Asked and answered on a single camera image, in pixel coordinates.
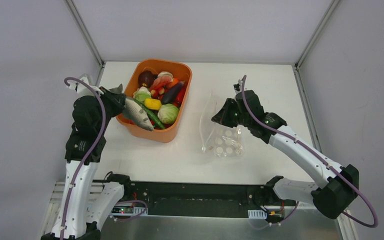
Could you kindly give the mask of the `grey toy fish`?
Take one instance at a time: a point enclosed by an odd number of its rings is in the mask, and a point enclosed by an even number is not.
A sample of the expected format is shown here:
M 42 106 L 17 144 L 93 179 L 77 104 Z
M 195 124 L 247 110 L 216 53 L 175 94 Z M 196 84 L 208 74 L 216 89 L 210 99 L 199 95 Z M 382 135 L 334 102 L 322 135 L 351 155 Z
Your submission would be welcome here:
M 123 85 L 108 90 L 110 100 L 115 105 L 116 115 L 122 114 L 126 119 L 133 121 L 138 127 L 152 132 L 154 127 L 146 111 L 137 100 L 123 93 Z

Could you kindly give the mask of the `white toy cauliflower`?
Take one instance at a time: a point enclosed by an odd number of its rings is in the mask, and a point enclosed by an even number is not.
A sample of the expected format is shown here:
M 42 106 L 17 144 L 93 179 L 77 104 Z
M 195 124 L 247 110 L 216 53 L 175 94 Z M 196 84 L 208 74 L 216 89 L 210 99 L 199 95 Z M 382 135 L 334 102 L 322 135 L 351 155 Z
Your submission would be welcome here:
M 149 89 L 145 86 L 142 86 L 133 93 L 133 98 L 140 103 L 143 103 L 146 99 L 151 99 L 152 96 Z

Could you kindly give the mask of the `yellow toy corn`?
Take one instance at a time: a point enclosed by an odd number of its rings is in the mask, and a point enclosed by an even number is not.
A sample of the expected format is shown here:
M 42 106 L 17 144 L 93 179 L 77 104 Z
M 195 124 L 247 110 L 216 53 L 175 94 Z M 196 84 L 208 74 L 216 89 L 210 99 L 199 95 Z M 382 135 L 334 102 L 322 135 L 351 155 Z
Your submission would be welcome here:
M 154 111 L 158 111 L 163 105 L 159 99 L 154 98 L 146 98 L 143 104 L 146 108 Z

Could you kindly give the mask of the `clear zip top bag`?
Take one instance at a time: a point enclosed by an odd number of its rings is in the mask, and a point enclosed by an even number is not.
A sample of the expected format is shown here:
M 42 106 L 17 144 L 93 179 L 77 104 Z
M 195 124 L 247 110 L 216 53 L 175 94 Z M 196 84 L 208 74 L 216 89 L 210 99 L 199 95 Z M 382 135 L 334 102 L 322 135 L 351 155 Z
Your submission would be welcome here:
M 201 150 L 216 157 L 238 157 L 244 152 L 242 133 L 239 127 L 226 127 L 212 122 L 211 118 L 221 109 L 220 97 L 209 94 L 199 120 Z

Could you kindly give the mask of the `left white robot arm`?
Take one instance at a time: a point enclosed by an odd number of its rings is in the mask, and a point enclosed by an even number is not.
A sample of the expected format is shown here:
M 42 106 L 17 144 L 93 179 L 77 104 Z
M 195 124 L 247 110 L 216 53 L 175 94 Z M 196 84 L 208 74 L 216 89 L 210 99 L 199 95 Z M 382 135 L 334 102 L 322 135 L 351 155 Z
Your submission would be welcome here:
M 73 103 L 73 124 L 65 145 L 65 183 L 55 223 L 42 240 L 99 240 L 104 222 L 118 201 L 132 198 L 133 189 L 109 182 L 95 203 L 89 195 L 106 144 L 104 133 L 110 120 L 126 108 L 126 96 L 104 87 L 95 87 L 75 78 L 65 85 L 80 97 Z

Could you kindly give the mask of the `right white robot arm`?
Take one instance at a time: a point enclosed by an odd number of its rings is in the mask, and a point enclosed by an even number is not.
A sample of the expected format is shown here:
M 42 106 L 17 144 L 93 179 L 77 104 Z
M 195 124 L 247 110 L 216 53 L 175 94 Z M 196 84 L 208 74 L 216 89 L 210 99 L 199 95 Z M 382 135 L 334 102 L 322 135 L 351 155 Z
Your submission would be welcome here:
M 313 204 L 325 217 L 336 219 L 358 196 L 355 189 L 359 187 L 359 171 L 351 164 L 344 167 L 308 146 L 284 119 L 264 111 L 253 90 L 242 94 L 238 83 L 233 88 L 235 97 L 226 99 L 212 122 L 229 128 L 247 128 L 254 137 L 288 156 L 312 179 L 306 182 L 275 176 L 266 183 L 264 200 L 270 205 L 282 200 Z

